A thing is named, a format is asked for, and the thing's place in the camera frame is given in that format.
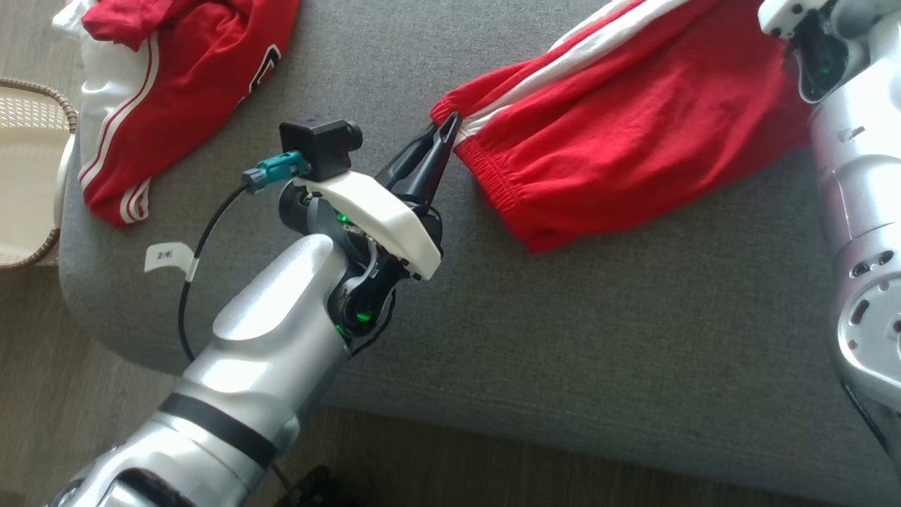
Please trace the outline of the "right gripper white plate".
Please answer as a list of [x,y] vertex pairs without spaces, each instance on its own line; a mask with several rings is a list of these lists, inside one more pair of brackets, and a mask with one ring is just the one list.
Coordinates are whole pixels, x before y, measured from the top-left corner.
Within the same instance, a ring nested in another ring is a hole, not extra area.
[[782,39],[836,36],[831,10],[836,1],[763,1],[757,22],[763,33]]

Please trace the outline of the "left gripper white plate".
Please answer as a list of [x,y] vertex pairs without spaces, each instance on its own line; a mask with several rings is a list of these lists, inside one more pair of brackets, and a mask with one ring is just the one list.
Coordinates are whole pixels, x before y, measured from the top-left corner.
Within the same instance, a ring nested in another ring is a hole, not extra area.
[[321,194],[392,256],[408,262],[410,272],[430,280],[441,264],[441,253],[415,212],[389,190],[403,180],[403,199],[431,205],[460,126],[457,111],[440,126],[429,125],[377,173],[376,180],[348,171],[324,182],[306,177],[296,177],[295,182]]

